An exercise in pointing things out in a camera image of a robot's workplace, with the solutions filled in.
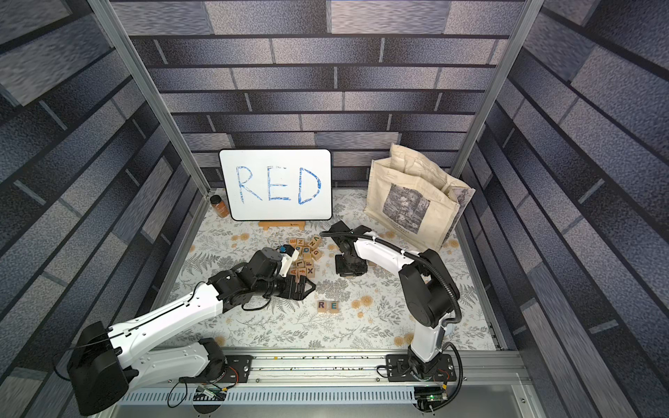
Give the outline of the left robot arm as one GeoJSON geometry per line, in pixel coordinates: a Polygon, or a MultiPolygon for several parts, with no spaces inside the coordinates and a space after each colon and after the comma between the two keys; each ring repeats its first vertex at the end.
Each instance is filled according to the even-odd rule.
{"type": "Polygon", "coordinates": [[[163,307],[109,327],[102,322],[86,327],[66,366],[80,414],[93,416],[131,390],[172,378],[208,383],[223,376],[226,358],[211,338],[183,348],[159,346],[204,320],[243,307],[254,296],[303,301],[316,285],[290,272],[297,257],[290,246],[265,247],[250,261],[216,273],[163,307]]]}

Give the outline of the wooden R letter block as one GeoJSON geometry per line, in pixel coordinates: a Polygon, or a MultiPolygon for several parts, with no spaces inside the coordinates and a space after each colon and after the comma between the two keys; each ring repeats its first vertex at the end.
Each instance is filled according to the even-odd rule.
{"type": "Polygon", "coordinates": [[[317,303],[316,303],[316,307],[317,307],[317,312],[318,312],[319,314],[321,314],[321,313],[327,313],[327,311],[329,311],[329,308],[328,308],[328,302],[327,302],[327,301],[317,301],[317,303]]]}

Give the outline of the beige canvas tote bag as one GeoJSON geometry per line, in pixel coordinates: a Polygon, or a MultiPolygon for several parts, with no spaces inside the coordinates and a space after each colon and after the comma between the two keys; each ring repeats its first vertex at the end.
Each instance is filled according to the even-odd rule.
{"type": "Polygon", "coordinates": [[[392,145],[372,162],[364,212],[417,249],[437,251],[475,192],[420,152],[392,145]]]}

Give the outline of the floral patterned table mat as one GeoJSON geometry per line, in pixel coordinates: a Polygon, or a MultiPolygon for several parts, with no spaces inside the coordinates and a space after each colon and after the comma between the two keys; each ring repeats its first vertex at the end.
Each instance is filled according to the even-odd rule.
{"type": "MultiPolygon", "coordinates": [[[[340,220],[350,228],[367,226],[388,242],[409,248],[394,232],[365,214],[366,196],[363,189],[334,190],[332,219],[308,222],[304,231],[291,227],[265,231],[254,222],[222,219],[209,207],[168,299],[174,301],[198,282],[249,261],[263,247],[277,247],[292,239],[310,241],[340,220]]],[[[211,337],[228,348],[407,348],[414,338],[416,321],[405,305],[397,275],[371,262],[365,275],[341,277],[336,273],[339,251],[333,240],[323,240],[319,250],[322,256],[314,262],[316,289],[305,301],[274,298],[266,302],[254,297],[246,310],[235,308],[204,320],[165,345],[178,347],[211,337]],[[318,313],[317,301],[338,301],[341,312],[318,313]]]]}

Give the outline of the white dry-erase board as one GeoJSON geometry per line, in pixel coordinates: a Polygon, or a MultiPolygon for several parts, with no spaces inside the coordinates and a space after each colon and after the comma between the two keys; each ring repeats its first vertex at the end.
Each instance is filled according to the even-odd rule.
{"type": "Polygon", "coordinates": [[[333,157],[325,149],[229,149],[219,152],[236,221],[329,220],[333,157]]]}

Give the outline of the wooden E letter block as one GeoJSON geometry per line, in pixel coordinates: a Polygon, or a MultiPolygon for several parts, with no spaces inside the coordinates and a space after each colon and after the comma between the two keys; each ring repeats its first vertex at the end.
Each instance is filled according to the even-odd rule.
{"type": "Polygon", "coordinates": [[[341,312],[340,303],[338,301],[329,301],[327,303],[328,312],[331,314],[339,314],[341,312]]]}

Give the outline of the circuit board left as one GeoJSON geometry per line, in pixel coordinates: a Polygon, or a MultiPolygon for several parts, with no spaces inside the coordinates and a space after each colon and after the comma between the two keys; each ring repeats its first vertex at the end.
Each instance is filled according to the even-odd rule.
{"type": "Polygon", "coordinates": [[[199,385],[193,395],[193,402],[224,402],[227,394],[227,388],[217,385],[199,385]]]}

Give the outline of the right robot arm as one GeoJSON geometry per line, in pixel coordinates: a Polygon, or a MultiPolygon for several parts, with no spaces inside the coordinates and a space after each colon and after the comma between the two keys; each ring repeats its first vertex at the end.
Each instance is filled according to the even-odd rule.
{"type": "Polygon", "coordinates": [[[400,376],[412,374],[418,381],[444,374],[438,367],[444,337],[462,321],[463,313],[460,292],[440,255],[431,249],[421,253],[402,249],[367,226],[351,229],[342,221],[320,236],[331,238],[338,246],[336,273],[342,277],[361,276],[372,262],[399,278],[416,327],[405,367],[396,366],[393,371],[400,376]]]}

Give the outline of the green circuit board right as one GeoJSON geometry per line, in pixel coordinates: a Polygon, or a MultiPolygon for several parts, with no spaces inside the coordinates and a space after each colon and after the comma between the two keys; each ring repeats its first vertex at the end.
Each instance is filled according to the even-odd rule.
{"type": "Polygon", "coordinates": [[[423,413],[433,413],[449,402],[447,387],[414,387],[415,408],[423,413]]]}

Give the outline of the wooden board stand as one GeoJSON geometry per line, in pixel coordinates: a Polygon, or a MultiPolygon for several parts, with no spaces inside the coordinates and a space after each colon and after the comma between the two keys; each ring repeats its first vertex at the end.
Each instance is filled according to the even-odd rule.
{"type": "Polygon", "coordinates": [[[301,231],[305,230],[305,221],[259,221],[258,226],[268,231],[272,227],[296,227],[301,231]]]}

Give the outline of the amber spice jar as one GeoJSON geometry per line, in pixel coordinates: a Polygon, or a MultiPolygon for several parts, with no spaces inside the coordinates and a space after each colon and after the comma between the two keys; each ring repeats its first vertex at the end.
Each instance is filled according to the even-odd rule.
{"type": "Polygon", "coordinates": [[[209,201],[212,208],[220,218],[225,219],[229,216],[230,212],[228,206],[226,205],[223,198],[221,198],[221,196],[215,194],[209,198],[209,201]]]}

